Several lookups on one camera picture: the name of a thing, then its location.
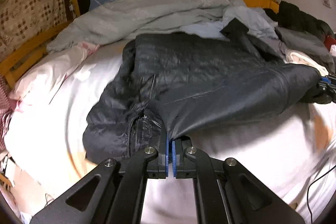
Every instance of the jacket zipper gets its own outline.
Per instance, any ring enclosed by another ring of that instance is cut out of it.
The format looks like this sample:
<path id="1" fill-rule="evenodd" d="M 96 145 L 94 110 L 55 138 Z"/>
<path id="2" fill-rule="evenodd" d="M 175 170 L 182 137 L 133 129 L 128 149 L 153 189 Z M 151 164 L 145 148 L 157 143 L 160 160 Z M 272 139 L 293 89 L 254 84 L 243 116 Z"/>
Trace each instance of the jacket zipper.
<path id="1" fill-rule="evenodd" d="M 134 121 L 139 118 L 139 115 L 136 115 L 135 117 L 133 117 L 129 123 L 128 126 L 128 130 L 127 130 L 127 157 L 131 156 L 131 130 L 132 130 L 132 126 Z"/>

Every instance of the red cloth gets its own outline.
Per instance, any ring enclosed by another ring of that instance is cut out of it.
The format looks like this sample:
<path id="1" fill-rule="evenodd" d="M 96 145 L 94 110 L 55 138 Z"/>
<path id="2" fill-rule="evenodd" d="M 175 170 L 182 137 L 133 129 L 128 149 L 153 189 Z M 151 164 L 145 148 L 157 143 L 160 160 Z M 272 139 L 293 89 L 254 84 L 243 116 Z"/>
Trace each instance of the red cloth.
<path id="1" fill-rule="evenodd" d="M 336 45 L 336 40 L 328 35 L 324 40 L 324 45 L 328 49 L 328 51 L 330 51 L 331 45 Z"/>
<path id="2" fill-rule="evenodd" d="M 9 86 L 0 75 L 0 151 L 5 149 L 3 138 L 8 131 L 9 122 L 13 112 L 8 98 L 9 92 Z"/>

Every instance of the black puffer jacket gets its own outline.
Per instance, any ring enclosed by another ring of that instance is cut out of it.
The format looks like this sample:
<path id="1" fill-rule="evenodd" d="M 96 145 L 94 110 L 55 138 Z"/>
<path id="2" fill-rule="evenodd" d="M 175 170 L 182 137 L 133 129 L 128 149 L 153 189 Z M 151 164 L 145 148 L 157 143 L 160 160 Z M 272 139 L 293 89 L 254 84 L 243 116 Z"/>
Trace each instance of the black puffer jacket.
<path id="1" fill-rule="evenodd" d="M 328 35 L 335 38 L 334 32 L 326 22 L 300 11 L 294 4 L 281 1 L 279 4 L 279 13 L 277 14 L 271 9 L 264 10 L 272 20 L 278 22 L 279 27 L 298 32 L 308 32 L 322 42 L 324 42 Z"/>
<path id="2" fill-rule="evenodd" d="M 239 41 L 185 33 L 137 36 L 88 114 L 87 158 L 99 163 L 130 157 L 162 127 L 174 139 L 218 123 L 277 115 L 320 79 L 312 67 L 276 57 L 266 62 L 251 54 L 253 45 Z"/>

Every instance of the black metal arm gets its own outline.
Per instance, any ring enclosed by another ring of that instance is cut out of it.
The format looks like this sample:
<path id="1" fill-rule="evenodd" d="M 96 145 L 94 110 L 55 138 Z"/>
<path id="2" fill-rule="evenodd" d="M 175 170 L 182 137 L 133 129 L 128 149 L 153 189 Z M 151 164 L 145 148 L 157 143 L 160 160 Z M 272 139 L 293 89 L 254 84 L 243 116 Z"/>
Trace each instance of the black metal arm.
<path id="1" fill-rule="evenodd" d="M 31 224 L 136 224 L 147 179 L 192 178 L 200 224 L 304 224 L 304 220 L 237 160 L 210 158 L 188 137 L 165 132 L 130 159 L 107 159 L 37 213 Z"/>

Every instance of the metal bolt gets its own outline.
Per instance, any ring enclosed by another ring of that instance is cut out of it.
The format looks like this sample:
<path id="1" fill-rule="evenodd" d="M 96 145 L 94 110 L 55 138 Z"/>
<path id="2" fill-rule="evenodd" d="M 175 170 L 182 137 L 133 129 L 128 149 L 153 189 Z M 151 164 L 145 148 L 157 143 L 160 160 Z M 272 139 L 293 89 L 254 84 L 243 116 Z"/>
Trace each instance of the metal bolt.
<path id="1" fill-rule="evenodd" d="M 228 158 L 225 160 L 225 162 L 229 166 L 235 166 L 237 164 L 237 161 L 234 158 Z"/>
<path id="2" fill-rule="evenodd" d="M 113 165 L 113 159 L 107 159 L 105 160 L 105 166 L 106 167 L 111 167 Z"/>
<path id="3" fill-rule="evenodd" d="M 151 147 L 151 146 L 148 146 L 145 148 L 145 153 L 146 154 L 153 154 L 155 152 L 155 148 L 154 147 Z"/>
<path id="4" fill-rule="evenodd" d="M 189 147 L 187 148 L 187 152 L 188 152 L 189 154 L 195 154 L 195 153 L 197 152 L 197 148 L 196 148 L 196 147 L 193 147 L 193 146 L 189 146 Z"/>

